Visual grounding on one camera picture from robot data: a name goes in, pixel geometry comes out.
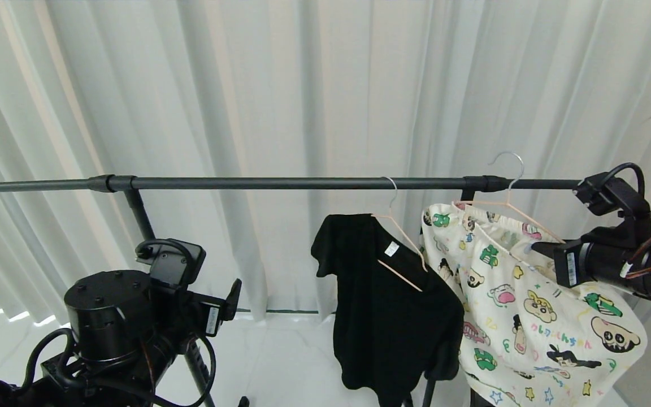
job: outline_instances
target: clothes hanger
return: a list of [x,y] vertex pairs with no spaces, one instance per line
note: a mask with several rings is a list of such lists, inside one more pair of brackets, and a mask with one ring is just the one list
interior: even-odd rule
[[[393,190],[395,190],[396,193],[393,194],[393,198],[391,198],[391,199],[390,199],[390,202],[388,203],[388,216],[386,216],[386,215],[377,215],[377,214],[371,214],[371,216],[372,216],[372,217],[375,217],[375,218],[385,218],[385,219],[390,219],[391,222],[393,222],[393,224],[396,225],[396,228],[398,228],[398,231],[401,232],[401,234],[403,235],[403,237],[405,237],[406,240],[407,240],[409,243],[411,243],[411,246],[416,250],[416,253],[417,253],[418,256],[421,258],[421,267],[423,267],[423,270],[424,270],[424,271],[428,272],[428,270],[426,269],[426,260],[424,259],[423,254],[421,254],[421,250],[418,249],[418,246],[416,246],[416,245],[413,243],[413,241],[408,237],[408,235],[406,234],[406,232],[404,232],[403,229],[401,229],[400,225],[398,225],[398,222],[396,222],[396,220],[393,219],[393,201],[395,201],[395,200],[396,200],[396,197],[398,197],[398,187],[396,186],[396,182],[394,182],[390,177],[384,177],[384,178],[387,178],[387,180],[389,180],[390,183],[393,184]],[[403,281],[405,281],[406,283],[408,283],[411,287],[413,287],[413,288],[417,289],[419,292],[423,293],[423,290],[422,290],[422,289],[418,288],[418,286],[416,286],[416,284],[411,283],[411,281],[409,281],[408,278],[405,278],[404,276],[402,276],[400,273],[398,273],[398,271],[394,270],[391,266],[388,266],[386,263],[382,262],[381,260],[378,260],[378,263],[380,263],[380,265],[384,266],[385,268],[391,270],[392,273],[394,273],[396,276],[398,276],[399,278],[401,278],[401,280],[403,280]]]
[[555,235],[551,230],[547,229],[544,227],[542,224],[537,222],[534,218],[530,217],[529,215],[525,214],[522,212],[519,208],[511,204],[511,187],[514,186],[514,183],[516,183],[518,180],[521,180],[521,178],[524,176],[524,160],[522,160],[522,157],[519,156],[519,154],[513,152],[513,151],[502,151],[499,154],[496,154],[496,157],[494,157],[493,160],[489,163],[489,165],[492,165],[496,162],[496,160],[501,157],[502,154],[511,154],[514,157],[517,157],[519,159],[519,162],[522,164],[522,170],[519,173],[519,177],[514,178],[513,181],[509,184],[509,188],[506,190],[506,201],[505,202],[490,202],[490,201],[457,201],[457,204],[479,204],[479,205],[498,205],[498,206],[506,206],[507,208],[512,209],[513,211],[517,212],[517,214],[520,214],[521,216],[524,217],[524,219],[527,219],[529,223],[534,224],[535,226],[539,227],[539,229],[543,230],[544,232],[547,232],[547,234],[550,234],[551,237],[555,238],[559,243],[565,243],[564,240],[562,240],[560,237]]

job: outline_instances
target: white curtain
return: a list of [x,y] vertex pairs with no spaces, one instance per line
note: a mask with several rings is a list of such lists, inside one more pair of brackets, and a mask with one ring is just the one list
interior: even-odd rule
[[[513,177],[510,157],[487,166],[501,150],[527,177],[636,162],[651,201],[651,2],[0,2],[0,181]],[[310,243],[392,193],[142,195],[158,237],[206,248],[192,289],[242,278],[262,317],[333,311]],[[458,196],[401,192],[394,213],[416,238],[422,208]],[[596,219],[568,191],[514,200],[565,237]],[[0,194],[0,308],[66,321],[64,291],[139,268],[139,241],[121,194]]]

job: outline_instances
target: black horizontal bar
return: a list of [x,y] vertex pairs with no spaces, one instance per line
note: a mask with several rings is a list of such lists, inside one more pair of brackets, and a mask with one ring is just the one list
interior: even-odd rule
[[[405,190],[504,190],[511,180],[493,175],[463,178],[393,178],[399,189]],[[572,189],[579,180],[520,180],[514,189]],[[101,175],[85,180],[46,180],[0,183],[0,192],[45,190],[389,190],[390,180],[384,177],[135,177],[132,175]]]

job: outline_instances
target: metal hook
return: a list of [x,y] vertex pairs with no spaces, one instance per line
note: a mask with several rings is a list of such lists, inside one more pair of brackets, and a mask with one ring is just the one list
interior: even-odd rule
[[502,151],[502,152],[500,152],[499,154],[496,154],[496,157],[494,157],[494,159],[491,160],[491,162],[489,163],[489,165],[494,164],[494,163],[496,162],[496,160],[497,160],[499,157],[501,157],[502,154],[511,154],[511,155],[513,155],[514,157],[517,157],[517,159],[519,159],[519,162],[522,164],[522,170],[521,170],[521,172],[519,173],[519,177],[514,178],[514,180],[511,181],[511,183],[509,184],[508,191],[511,192],[511,187],[514,186],[514,183],[516,183],[518,180],[521,180],[521,178],[524,177],[524,160],[522,160],[522,157],[520,157],[519,154],[517,154],[517,153],[515,153],[515,152],[513,152],[513,151],[506,150],[506,151]]
[[396,198],[398,197],[398,187],[396,186],[396,181],[394,181],[393,178],[391,177],[384,177],[384,178],[386,178],[387,180],[390,181],[391,184],[393,184],[393,190],[396,191],[396,193],[393,194],[393,198],[391,198],[390,202],[388,203],[388,211],[390,211],[391,207],[393,206],[393,201],[395,201]]

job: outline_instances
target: white floor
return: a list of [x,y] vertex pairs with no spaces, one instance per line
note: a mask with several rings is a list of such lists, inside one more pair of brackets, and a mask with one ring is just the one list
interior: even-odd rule
[[[36,327],[29,317],[10,322],[0,315],[0,379],[21,384],[29,353],[47,333],[59,327],[50,322]],[[212,340],[218,370],[212,398],[218,407],[237,405],[248,396],[253,407],[377,407],[369,389],[349,391],[341,384],[341,369],[333,357],[333,316],[321,322],[316,315],[269,314],[264,322],[254,322],[250,314],[239,314],[227,322]],[[62,351],[64,338],[52,342],[42,359]],[[421,404],[426,381],[413,392]],[[191,404],[199,394],[189,378],[184,360],[179,358],[167,371],[157,389],[158,396]],[[462,376],[439,382],[432,405],[461,407],[468,394]],[[605,407],[626,407],[615,392],[602,403]]]

